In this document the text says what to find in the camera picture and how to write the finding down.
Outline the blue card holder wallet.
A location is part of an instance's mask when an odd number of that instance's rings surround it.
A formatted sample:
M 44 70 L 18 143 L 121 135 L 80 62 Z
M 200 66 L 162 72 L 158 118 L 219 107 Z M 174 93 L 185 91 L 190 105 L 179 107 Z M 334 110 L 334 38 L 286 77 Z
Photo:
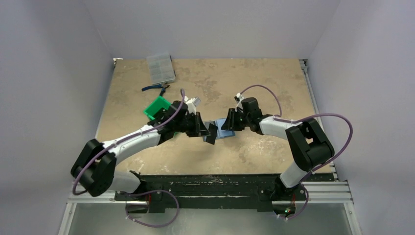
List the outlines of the blue card holder wallet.
M 204 125 L 205 125 L 206 128 L 209 128 L 210 124 L 214 124 L 218 127 L 217 134 L 216 134 L 216 140 L 235 136 L 234 131 L 222 130 L 221 129 L 221 127 L 225 123 L 225 120 L 226 120 L 225 118 L 220 118 L 220 119 L 217 119 L 217 120 L 211 120 L 211 121 L 204 122 Z

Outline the black credit card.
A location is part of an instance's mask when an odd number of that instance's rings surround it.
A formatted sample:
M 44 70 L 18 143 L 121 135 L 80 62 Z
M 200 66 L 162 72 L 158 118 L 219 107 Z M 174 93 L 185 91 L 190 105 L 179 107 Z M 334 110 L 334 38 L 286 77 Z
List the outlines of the black credit card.
M 208 127 L 209 134 L 205 137 L 205 142 L 215 145 L 217 130 L 218 127 L 214 124 L 214 122 L 210 122 Z

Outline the green plastic bin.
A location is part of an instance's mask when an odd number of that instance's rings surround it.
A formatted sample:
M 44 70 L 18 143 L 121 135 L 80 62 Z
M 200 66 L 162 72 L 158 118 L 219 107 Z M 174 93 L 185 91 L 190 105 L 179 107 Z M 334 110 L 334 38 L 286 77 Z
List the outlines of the green plastic bin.
M 143 113 L 149 120 L 154 120 L 157 113 L 162 110 L 167 110 L 171 105 L 171 102 L 162 96 L 158 96 L 153 100 L 144 110 Z

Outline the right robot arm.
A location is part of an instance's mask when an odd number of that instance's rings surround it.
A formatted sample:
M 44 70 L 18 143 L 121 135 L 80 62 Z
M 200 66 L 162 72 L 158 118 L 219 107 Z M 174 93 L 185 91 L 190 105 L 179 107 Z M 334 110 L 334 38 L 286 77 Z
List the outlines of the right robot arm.
M 278 137 L 289 143 L 294 161 L 277 179 L 275 193 L 278 198 L 287 199 L 313 168 L 334 156 L 331 142 L 314 118 L 277 120 L 270 114 L 263 114 L 254 97 L 245 98 L 239 94 L 234 99 L 237 106 L 229 109 L 222 130 L 243 131 L 248 127 L 259 135 Z

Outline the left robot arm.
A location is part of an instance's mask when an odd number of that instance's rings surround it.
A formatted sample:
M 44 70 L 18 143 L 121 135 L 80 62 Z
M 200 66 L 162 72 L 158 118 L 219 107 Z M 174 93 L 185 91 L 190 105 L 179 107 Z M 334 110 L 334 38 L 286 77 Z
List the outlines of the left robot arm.
M 70 170 L 75 183 L 93 197 L 115 190 L 127 193 L 133 200 L 142 199 L 146 187 L 138 173 L 116 172 L 116 166 L 142 150 L 172 139 L 176 133 L 216 138 L 217 127 L 205 126 L 200 113 L 191 106 L 189 101 L 174 101 L 168 108 L 160 108 L 153 120 L 133 133 L 111 141 L 89 140 Z

